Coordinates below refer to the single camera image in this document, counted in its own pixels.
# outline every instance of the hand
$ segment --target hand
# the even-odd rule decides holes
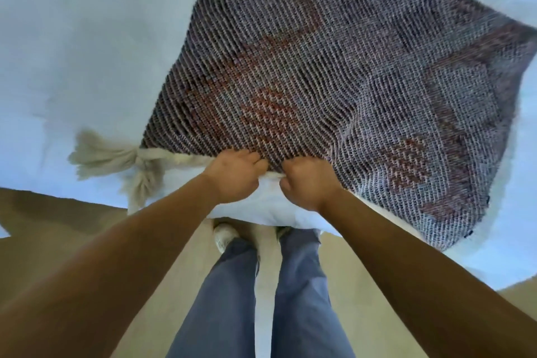
[[[267,172],[268,165],[269,162],[261,160],[257,152],[229,149],[220,153],[201,176],[216,189],[219,203],[230,203],[252,194],[259,186],[259,177]]]
[[[326,160],[295,157],[282,163],[285,177],[280,188],[293,204],[319,212],[334,194],[343,190],[332,165]]]

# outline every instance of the person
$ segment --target person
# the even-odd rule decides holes
[[[108,357],[211,209],[248,197],[268,168],[226,150],[169,196],[84,246],[0,312],[0,357]],[[536,357],[537,323],[466,270],[344,190],[325,160],[282,164],[280,187],[316,211],[352,247],[430,357]],[[253,357],[257,252],[229,227],[168,356]],[[318,232],[280,237],[272,356],[350,357],[319,266]]]

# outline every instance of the beige floor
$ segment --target beige floor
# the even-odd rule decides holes
[[[0,304],[58,266],[79,246],[125,217],[103,205],[0,189]],[[256,285],[257,356],[270,356],[273,297],[281,256],[272,228],[255,226],[262,259]],[[333,308],[358,357],[425,357],[360,261],[341,238],[324,234],[321,264]],[[202,224],[131,324],[115,358],[164,357],[218,251]],[[537,318],[537,280],[502,294]]]

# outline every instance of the left hand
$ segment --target left hand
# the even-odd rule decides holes
[[[200,176],[207,178],[218,192],[219,203],[245,199],[259,186],[259,177],[269,162],[248,149],[228,149],[220,153]]]

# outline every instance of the leg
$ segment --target leg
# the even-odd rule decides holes
[[[167,358],[255,356],[257,251],[234,228],[224,225],[216,227],[215,240],[225,252],[205,278]]]
[[[283,261],[274,306],[272,358],[354,357],[330,304],[316,230],[292,229],[281,237],[280,245]]]

